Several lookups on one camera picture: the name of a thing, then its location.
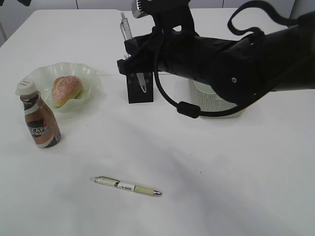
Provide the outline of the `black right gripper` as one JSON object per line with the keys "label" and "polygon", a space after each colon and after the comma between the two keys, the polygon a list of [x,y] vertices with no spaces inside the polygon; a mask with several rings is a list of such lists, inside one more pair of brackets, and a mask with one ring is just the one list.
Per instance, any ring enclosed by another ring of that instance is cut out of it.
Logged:
{"label": "black right gripper", "polygon": [[130,57],[117,61],[119,72],[123,75],[153,72],[159,43],[160,36],[156,32],[126,40],[124,46]]}

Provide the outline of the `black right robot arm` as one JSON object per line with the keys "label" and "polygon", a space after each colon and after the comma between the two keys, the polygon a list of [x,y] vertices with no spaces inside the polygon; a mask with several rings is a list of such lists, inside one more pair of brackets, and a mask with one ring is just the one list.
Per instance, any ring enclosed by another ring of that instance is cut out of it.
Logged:
{"label": "black right robot arm", "polygon": [[[265,34],[258,27],[227,27],[240,40],[201,37],[194,27],[187,0],[138,0],[133,15],[152,16],[154,27],[147,35],[125,40],[129,58],[117,62],[127,77],[143,73],[156,83],[161,95],[177,112],[191,117],[224,117],[237,113],[271,91],[315,87],[315,14],[289,19],[263,0],[239,7],[262,9],[284,30]],[[234,104],[225,111],[206,112],[200,107],[175,102],[161,86],[159,72],[192,79],[211,86],[222,99]]]}

